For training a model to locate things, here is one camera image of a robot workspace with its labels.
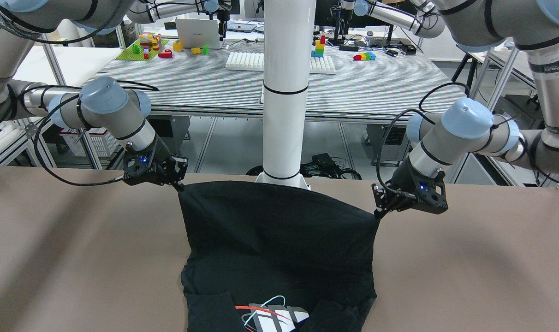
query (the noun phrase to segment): gray floor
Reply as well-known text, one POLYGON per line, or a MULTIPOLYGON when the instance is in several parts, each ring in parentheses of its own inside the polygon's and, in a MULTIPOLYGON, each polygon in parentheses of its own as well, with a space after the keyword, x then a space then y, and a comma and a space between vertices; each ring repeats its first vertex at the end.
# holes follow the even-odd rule
MULTIPOLYGON (((436 65, 452 77, 458 63, 437 62, 436 65)), ((495 69, 488 71, 477 97, 479 101, 485 102, 489 98, 497 72, 495 69)), ((467 76, 468 66, 461 73, 459 82, 465 82, 467 76)), ((507 93, 527 95, 529 90, 524 84, 512 80, 503 94, 507 93)), ((192 117, 189 133, 191 139, 185 140, 181 147, 183 155, 189 158, 189 172, 245 174, 254 166, 263 164, 261 120, 192 117)), ((366 145, 366 137, 365 124, 307 122, 302 162, 311 161, 313 155, 328 153, 331 157, 345 159, 345 166, 355 168, 363 179, 376 180, 376 167, 371 165, 372 149, 366 145)), ((87 164, 85 158, 74 158, 70 152, 54 153, 54 157, 59 166, 84 168, 87 164)), ((393 167, 381 167, 381 175, 389 179, 394 170, 393 167)))

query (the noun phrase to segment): black cloth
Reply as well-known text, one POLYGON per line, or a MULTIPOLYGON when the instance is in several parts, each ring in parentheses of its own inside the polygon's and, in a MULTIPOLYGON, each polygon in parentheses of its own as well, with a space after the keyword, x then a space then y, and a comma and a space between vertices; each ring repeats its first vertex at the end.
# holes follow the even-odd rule
POLYGON ((374 300, 374 215, 312 191, 223 181, 179 193, 191 255, 182 271, 189 332, 239 332, 277 295, 301 332, 359 332, 374 300))

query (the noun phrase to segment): laptop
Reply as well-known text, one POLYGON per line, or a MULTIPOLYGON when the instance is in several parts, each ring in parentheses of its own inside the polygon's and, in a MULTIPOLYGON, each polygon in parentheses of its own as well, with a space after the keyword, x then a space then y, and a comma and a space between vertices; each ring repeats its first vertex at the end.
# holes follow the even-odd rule
POLYGON ((183 48, 202 48, 204 45, 210 50, 220 48, 216 19, 176 19, 175 23, 183 48))

